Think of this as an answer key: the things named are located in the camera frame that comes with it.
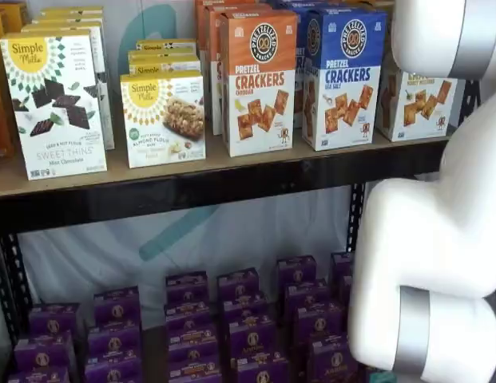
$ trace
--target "shelf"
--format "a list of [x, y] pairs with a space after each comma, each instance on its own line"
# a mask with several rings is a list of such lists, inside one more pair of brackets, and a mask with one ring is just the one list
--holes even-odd
[[230, 158], [221, 137], [208, 136], [206, 160], [137, 169], [119, 142], [107, 172], [37, 181], [19, 150], [0, 161], [0, 234], [434, 172], [446, 142], [392, 144], [376, 132], [373, 144], [314, 152], [298, 131], [292, 150]]

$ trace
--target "white simple mills box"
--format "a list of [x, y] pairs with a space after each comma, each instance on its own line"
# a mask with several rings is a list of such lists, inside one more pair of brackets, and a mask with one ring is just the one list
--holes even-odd
[[28, 178], [106, 170], [89, 31], [7, 34], [1, 49]]

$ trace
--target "snack box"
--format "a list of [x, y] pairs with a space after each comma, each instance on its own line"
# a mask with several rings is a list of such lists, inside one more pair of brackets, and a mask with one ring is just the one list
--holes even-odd
[[121, 76], [121, 98], [130, 168], [205, 158], [198, 71]]
[[223, 140], [230, 156], [292, 148], [297, 15], [220, 17]]
[[223, 274], [217, 277], [217, 297], [232, 301], [242, 295], [260, 291], [258, 273], [254, 267]]
[[236, 360], [237, 383], [287, 383], [290, 381], [288, 359], [277, 351], [256, 353]]
[[88, 351], [90, 355], [100, 355], [123, 349], [141, 349], [139, 323], [133, 321], [110, 322], [89, 330]]
[[196, 360], [218, 353], [216, 327], [168, 331], [168, 361]]
[[386, 13], [315, 8], [304, 23], [303, 138], [316, 151], [371, 143]]
[[170, 275], [166, 277], [168, 303], [208, 301], [208, 278], [205, 271]]
[[1, 48], [28, 179], [107, 170], [89, 31], [7, 34]]
[[95, 323], [133, 321], [141, 323], [141, 308], [137, 286], [106, 291], [93, 296]]
[[212, 322], [207, 302], [186, 302], [165, 305], [168, 330], [191, 330]]
[[111, 351], [88, 359], [85, 378], [88, 383], [128, 381], [141, 377], [141, 354], [138, 349]]
[[222, 374], [219, 358], [216, 355], [201, 357], [195, 361], [168, 363], [169, 383], [199, 381], [221, 383]]
[[230, 358], [271, 349], [276, 344], [276, 323], [268, 315], [256, 315], [228, 324]]
[[66, 367], [46, 367], [36, 371], [15, 373], [8, 377], [8, 383], [70, 383]]
[[130, 74], [149, 74], [196, 70], [200, 72], [200, 60], [194, 54], [169, 55], [164, 57], [139, 57], [129, 61]]

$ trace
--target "pretzel crackers box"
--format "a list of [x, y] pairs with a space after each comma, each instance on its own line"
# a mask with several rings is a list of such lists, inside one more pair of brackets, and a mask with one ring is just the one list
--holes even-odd
[[303, 138], [317, 151], [368, 144], [386, 13], [338, 6], [307, 17]]
[[223, 139], [230, 156], [292, 147], [297, 16], [221, 16]]

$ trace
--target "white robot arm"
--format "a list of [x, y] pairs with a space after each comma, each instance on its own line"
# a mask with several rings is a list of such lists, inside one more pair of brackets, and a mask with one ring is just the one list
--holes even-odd
[[[397, 0], [395, 61], [428, 77], [496, 81], [496, 0]], [[496, 94], [446, 146], [434, 183], [387, 180], [363, 213], [349, 338], [367, 365], [430, 383], [496, 367]]]

